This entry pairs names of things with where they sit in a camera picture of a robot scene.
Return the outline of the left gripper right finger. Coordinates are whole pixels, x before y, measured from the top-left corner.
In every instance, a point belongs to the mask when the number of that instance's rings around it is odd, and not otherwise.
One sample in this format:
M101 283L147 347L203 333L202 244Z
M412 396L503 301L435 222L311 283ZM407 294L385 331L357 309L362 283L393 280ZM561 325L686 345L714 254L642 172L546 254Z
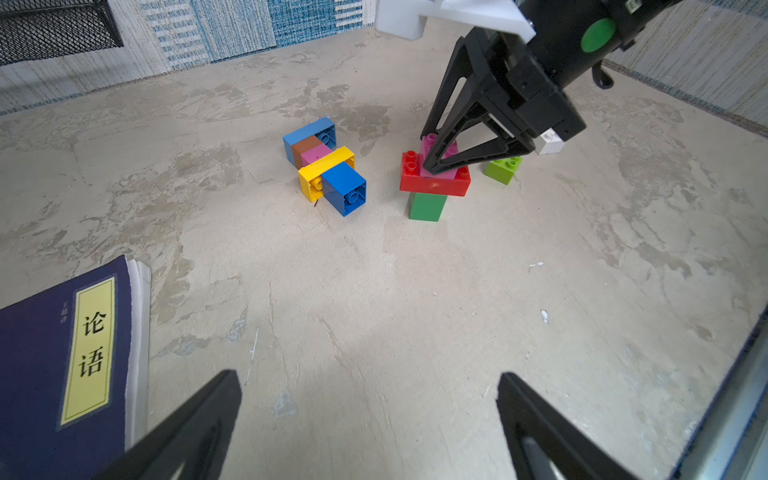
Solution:
M519 479L633 479L512 372L501 375L496 400L512 464Z

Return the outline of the white long lego brick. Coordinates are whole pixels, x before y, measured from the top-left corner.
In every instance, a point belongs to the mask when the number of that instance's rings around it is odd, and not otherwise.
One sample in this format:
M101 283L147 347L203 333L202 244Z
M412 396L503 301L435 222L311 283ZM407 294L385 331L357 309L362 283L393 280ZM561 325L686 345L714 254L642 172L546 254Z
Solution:
M548 155L559 153L565 142L560 136L552 129L548 129L540 136L534 139L535 151L538 155Z

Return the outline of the red long lego brick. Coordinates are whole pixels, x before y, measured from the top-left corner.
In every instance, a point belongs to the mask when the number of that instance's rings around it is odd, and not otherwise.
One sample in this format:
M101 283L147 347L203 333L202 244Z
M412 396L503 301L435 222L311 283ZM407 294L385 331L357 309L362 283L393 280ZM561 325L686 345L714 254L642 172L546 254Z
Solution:
M425 177L421 175L421 156L415 151L406 151L401 157L399 189L409 193L435 194L464 197L471 185L469 167L457 170L453 179Z

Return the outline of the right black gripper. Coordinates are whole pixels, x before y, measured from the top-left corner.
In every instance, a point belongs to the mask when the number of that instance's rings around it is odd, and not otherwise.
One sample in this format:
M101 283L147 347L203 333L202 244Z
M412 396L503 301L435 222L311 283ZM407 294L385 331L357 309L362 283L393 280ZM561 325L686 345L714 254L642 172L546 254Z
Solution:
M481 27L475 27L473 33L477 37L461 37L456 42L421 131L422 137L437 134L423 162L430 174L526 155L534 150L534 140L548 130L568 141L586 129L563 88L518 36ZM482 105L486 62L491 85ZM438 123L461 79L465 83L440 129ZM458 135L478 124L496 137L445 158Z

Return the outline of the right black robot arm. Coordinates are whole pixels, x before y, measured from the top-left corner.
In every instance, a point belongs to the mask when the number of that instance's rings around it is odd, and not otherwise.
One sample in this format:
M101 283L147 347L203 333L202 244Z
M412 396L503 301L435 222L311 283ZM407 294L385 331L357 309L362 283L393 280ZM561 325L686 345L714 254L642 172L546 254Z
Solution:
M567 141L586 124L564 89L590 71L612 87L602 61L629 49L671 1L525 1L534 37L476 26L455 44L422 130L435 143L423 165L432 175L526 155L553 130Z

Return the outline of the dark blue square lego brick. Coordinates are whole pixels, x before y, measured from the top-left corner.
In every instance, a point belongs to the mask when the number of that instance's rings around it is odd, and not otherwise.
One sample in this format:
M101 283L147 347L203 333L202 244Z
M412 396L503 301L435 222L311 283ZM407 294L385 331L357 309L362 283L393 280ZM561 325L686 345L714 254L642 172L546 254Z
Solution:
M366 203L367 182L349 164L340 163L321 175L324 198L344 217Z

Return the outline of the dark green square lego brick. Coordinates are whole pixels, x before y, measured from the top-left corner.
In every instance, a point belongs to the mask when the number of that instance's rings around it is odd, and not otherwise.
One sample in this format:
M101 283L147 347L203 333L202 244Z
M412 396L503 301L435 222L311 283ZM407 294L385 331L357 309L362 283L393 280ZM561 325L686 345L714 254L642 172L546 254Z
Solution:
M415 193L409 197L410 220L438 222L447 201L446 195Z

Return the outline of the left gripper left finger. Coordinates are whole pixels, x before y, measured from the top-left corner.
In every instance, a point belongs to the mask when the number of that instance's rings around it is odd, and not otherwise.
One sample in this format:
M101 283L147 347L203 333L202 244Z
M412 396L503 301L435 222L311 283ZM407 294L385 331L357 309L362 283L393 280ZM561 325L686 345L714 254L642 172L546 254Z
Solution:
M198 390L98 479L217 479L242 401L237 372L227 369Z

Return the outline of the lime green square lego brick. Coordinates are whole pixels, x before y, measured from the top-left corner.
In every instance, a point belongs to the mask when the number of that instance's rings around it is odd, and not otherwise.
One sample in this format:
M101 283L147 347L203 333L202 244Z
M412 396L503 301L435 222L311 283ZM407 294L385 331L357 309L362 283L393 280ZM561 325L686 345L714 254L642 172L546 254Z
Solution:
M486 164L484 174L503 185L509 185L521 163L521 157L493 160Z

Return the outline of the brown square lego brick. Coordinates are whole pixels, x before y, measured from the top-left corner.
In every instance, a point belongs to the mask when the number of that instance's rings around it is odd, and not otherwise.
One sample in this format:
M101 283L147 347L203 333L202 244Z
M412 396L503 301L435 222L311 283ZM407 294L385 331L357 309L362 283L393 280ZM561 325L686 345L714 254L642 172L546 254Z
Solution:
M310 136L310 137L307 137L307 138L305 138L305 139L303 139L303 140L301 140L301 141L299 141L299 142L297 142L297 143L292 145L291 153L293 154L294 165L295 165L296 169L302 168L301 167L301 159L300 159L301 154L304 151L306 151L306 150L308 150L308 149L310 149L310 148L312 148L312 147L314 147L314 146L316 146L316 145L318 145L320 143L323 143L323 142L320 139L318 139L316 136Z

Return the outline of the light blue long lego brick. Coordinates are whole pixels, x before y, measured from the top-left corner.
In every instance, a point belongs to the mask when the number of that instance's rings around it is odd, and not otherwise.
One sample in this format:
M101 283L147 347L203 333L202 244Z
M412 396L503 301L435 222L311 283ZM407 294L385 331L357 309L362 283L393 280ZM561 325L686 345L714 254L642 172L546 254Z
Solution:
M304 166L302 154L323 145L328 151L337 146L336 127L328 117L322 117L283 137L288 161L300 169Z

